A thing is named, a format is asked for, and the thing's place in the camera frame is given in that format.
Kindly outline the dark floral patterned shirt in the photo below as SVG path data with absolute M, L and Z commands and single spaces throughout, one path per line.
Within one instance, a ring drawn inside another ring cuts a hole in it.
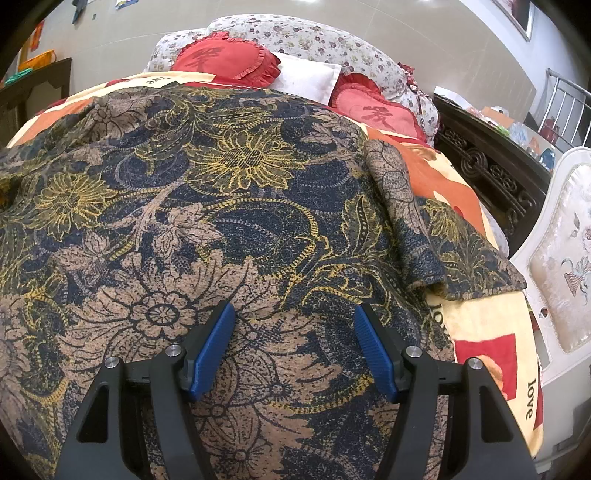
M 192 410 L 221 479 L 369 479 L 397 409 L 353 334 L 367 303 L 439 360 L 427 298 L 521 274 L 414 192 L 400 147 L 270 90 L 124 88 L 1 153 L 1 421 L 43 479 L 103 361 L 148 360 L 228 300 Z

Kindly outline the white upholstered chair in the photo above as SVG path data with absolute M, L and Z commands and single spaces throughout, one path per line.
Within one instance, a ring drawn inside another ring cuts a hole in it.
M 548 385 L 590 358 L 589 148 L 562 155 L 540 215 L 511 262 L 527 282 Z

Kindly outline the dark carved wooden cabinet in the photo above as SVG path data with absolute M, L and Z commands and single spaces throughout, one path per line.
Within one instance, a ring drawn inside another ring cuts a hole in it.
M 435 146 L 452 162 L 492 214 L 516 253 L 531 233 L 551 174 L 493 126 L 439 95 Z

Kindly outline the metal stair railing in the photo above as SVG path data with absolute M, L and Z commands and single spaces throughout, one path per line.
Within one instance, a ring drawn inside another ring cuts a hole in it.
M 590 92 L 548 68 L 534 118 L 535 131 L 562 153 L 589 147 L 590 114 Z

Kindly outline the dark wooden side table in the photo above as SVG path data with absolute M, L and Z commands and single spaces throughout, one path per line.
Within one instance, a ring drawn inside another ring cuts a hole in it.
M 12 136 L 29 120 L 27 101 L 33 90 L 50 85 L 65 99 L 70 94 L 72 59 L 65 58 L 1 88 L 1 146 L 5 147 Z

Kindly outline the right red heart cushion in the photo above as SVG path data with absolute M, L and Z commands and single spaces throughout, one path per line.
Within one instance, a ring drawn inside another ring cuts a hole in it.
M 378 85 L 363 74 L 339 75 L 329 107 L 372 128 L 427 142 L 415 114 L 407 107 L 387 100 Z

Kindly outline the red heart cushion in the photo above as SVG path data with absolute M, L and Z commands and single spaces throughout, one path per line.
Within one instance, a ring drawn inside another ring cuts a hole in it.
M 339 75 L 329 107 L 372 128 L 427 142 L 415 114 L 407 107 L 387 100 L 378 85 L 363 74 Z
M 183 47 L 171 70 L 212 74 L 238 85 L 266 88 L 280 76 L 280 59 L 256 41 L 216 31 Z

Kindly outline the orange box on table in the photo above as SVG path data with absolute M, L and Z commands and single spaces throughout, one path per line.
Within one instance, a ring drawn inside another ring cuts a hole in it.
M 19 64 L 18 71 L 22 72 L 28 69 L 31 70 L 38 70 L 40 68 L 46 67 L 51 63 L 56 61 L 56 54 L 54 50 L 45 51 L 37 56 L 34 56 L 30 59 Z

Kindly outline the white square pillow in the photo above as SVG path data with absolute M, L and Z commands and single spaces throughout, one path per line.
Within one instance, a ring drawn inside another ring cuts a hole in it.
M 328 105 L 339 80 L 342 67 L 338 64 L 304 60 L 293 55 L 276 53 L 280 59 L 280 75 L 270 89 L 297 95 Z

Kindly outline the left red heart cushion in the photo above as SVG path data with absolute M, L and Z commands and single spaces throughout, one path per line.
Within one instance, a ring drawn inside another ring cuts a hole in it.
M 183 47 L 171 70 L 212 74 L 238 85 L 266 88 L 280 76 L 280 59 L 256 41 L 216 31 Z

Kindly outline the floral padded headboard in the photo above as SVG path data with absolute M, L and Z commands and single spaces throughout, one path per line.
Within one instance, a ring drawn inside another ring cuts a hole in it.
M 346 74 L 363 74 L 374 81 L 387 100 L 401 104 L 415 115 L 429 144 L 435 140 L 440 124 L 439 111 L 416 84 L 412 67 L 393 60 L 352 33 L 308 19 L 260 13 L 219 17 L 204 28 L 176 31 L 161 37 L 145 70 L 170 70 L 183 47 L 217 31 L 226 31 L 232 38 L 254 41 L 276 54 L 339 64 Z

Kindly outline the framed wall photo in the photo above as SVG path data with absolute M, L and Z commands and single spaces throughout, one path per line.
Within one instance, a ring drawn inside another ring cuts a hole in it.
M 530 41 L 533 30 L 534 11 L 531 0 L 493 0 L 514 24 L 526 41 Z

